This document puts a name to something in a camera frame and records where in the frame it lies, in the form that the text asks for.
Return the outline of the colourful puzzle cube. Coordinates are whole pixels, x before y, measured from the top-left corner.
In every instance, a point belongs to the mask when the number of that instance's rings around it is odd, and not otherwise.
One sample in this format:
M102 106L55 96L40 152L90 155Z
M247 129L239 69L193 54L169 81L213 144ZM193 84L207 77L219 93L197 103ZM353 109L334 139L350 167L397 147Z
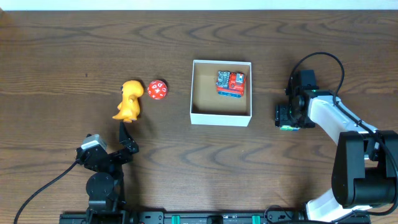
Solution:
M300 128L296 128L293 126L288 126L288 125L283 125L280 127L280 130L282 131L298 131Z

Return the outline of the red toy fire truck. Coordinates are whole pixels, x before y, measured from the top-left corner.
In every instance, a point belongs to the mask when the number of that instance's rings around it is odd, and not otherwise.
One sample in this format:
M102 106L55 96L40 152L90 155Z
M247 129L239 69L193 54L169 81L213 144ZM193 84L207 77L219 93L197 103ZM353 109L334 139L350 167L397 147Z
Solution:
M232 98L244 96L246 75L229 71L219 71L216 81L217 94Z

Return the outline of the white cardboard box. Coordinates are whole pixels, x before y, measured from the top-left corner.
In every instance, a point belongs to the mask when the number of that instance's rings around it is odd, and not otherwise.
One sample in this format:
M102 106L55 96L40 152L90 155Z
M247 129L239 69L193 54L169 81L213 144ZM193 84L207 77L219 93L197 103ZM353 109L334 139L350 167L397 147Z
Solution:
M218 73L242 73L244 93L240 98L218 93ZM194 60L190 98L192 124L248 126L252 118L252 63L219 60Z

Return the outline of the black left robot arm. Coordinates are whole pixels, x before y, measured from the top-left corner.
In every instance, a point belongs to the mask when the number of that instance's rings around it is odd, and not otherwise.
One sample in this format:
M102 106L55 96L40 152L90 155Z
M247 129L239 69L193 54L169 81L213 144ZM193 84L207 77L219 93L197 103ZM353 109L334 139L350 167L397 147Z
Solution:
M122 149L108 153L100 135L90 135L76 149L76 159L94 174L86 183L89 196L85 223L129 223L130 213L124 209L123 165L132 161L139 146L128 133L123 122L119 127L119 143Z

